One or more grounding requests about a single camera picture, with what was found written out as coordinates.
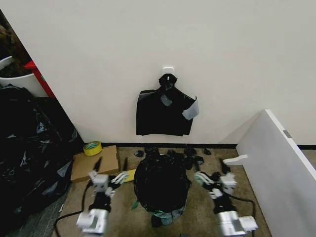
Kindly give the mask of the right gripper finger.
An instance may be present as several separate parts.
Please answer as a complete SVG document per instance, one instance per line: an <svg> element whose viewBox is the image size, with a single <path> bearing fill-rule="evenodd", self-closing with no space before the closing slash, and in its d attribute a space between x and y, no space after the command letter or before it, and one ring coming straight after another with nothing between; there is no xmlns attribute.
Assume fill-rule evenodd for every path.
<svg viewBox="0 0 316 237"><path fill-rule="evenodd" d="M194 178L204 189L209 191L212 199L217 199L222 196L222 192L220 191L218 184L206 173L197 171L194 173Z"/></svg>
<svg viewBox="0 0 316 237"><path fill-rule="evenodd" d="M223 175L232 175L232 171L231 171L231 168L224 163L224 160L223 159L219 159L219 162L220 162L220 165L221 165L221 170L222 170L222 173Z"/></svg>

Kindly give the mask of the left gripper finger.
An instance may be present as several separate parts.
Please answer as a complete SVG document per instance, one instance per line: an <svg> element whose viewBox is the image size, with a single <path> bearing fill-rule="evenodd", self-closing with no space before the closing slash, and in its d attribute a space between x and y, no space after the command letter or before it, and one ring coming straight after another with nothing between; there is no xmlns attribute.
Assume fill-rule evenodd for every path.
<svg viewBox="0 0 316 237"><path fill-rule="evenodd" d="M99 168L101 166L103 157L99 157L98 161L94 164L93 170L88 173L91 183L93 183L94 178L98 175Z"/></svg>
<svg viewBox="0 0 316 237"><path fill-rule="evenodd" d="M129 177L129 174L127 172L127 166L128 166L128 158L125 158L124 164L123 164L123 171L119 173L117 176L113 176L113 175L108 176L105 195L113 196L115 193L115 190L119 188L123 183L126 182L126 180Z"/></svg>

